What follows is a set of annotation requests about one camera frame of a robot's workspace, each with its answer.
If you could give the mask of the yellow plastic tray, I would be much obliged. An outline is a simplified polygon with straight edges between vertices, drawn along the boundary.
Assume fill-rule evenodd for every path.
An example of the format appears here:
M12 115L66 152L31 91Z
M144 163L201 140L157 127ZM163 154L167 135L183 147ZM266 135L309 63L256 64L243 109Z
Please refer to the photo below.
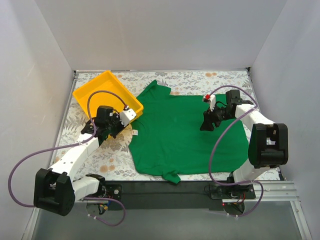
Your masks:
M121 112L124 105L128 105L137 118L142 116L144 110L142 103L109 70L74 90L72 95L84 113L92 117L97 115L100 106L110 106Z

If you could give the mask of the green t shirt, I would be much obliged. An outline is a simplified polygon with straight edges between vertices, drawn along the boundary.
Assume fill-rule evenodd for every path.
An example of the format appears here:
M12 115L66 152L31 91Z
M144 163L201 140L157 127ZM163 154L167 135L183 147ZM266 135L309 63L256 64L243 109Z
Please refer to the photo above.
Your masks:
M232 172L248 159L249 143L239 121L220 141L210 160L215 143L232 121L223 121L214 131L200 131L203 113L208 109L202 98L172 95L169 87L156 80L137 97L144 109L131 124L137 135L132 137L129 150L138 173L161 176L177 184L181 175Z

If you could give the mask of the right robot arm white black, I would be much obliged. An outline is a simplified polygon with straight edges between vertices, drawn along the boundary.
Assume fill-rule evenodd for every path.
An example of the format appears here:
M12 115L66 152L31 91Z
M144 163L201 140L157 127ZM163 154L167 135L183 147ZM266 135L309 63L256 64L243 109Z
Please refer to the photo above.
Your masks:
M250 185L257 182L257 177L262 173L288 162L288 127L284 123L275 123L266 118L258 110L253 97L248 100L242 99L241 88L236 86L230 88L225 93L226 103L222 107L218 106L214 92L203 96L202 100L208 104L208 109L203 113L200 130L212 132L223 121L232 120L217 139L210 154L211 161L221 140L237 122L242 122L250 130L247 160L230 173L226 182L213 180L215 184L226 188L230 198L237 199Z

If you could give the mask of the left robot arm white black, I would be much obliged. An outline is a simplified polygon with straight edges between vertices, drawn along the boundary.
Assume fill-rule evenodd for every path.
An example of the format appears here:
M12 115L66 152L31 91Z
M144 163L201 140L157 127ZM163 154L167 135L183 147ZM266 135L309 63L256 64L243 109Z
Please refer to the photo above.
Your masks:
M87 121L81 130L77 144L50 168L41 168L36 173L34 206L66 216L78 200L87 196L95 200L103 199L107 193L103 185L104 177L89 173L76 180L76 173L108 137L115 138L135 117L135 111L127 106L121 112L111 106L99 106L96 116Z

